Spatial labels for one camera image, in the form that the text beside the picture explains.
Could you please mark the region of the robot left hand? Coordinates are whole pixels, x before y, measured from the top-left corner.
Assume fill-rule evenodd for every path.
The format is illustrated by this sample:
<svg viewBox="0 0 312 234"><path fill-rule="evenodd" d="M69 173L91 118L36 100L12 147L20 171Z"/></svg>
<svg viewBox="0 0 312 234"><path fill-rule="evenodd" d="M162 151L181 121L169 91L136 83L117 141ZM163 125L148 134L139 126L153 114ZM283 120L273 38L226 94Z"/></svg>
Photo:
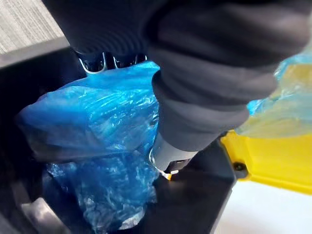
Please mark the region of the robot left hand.
<svg viewBox="0 0 312 234"><path fill-rule="evenodd" d="M80 55L145 54L159 123L150 161L161 172L242 125L247 104L276 89L279 62L310 39L309 0L46 0Z"/></svg>

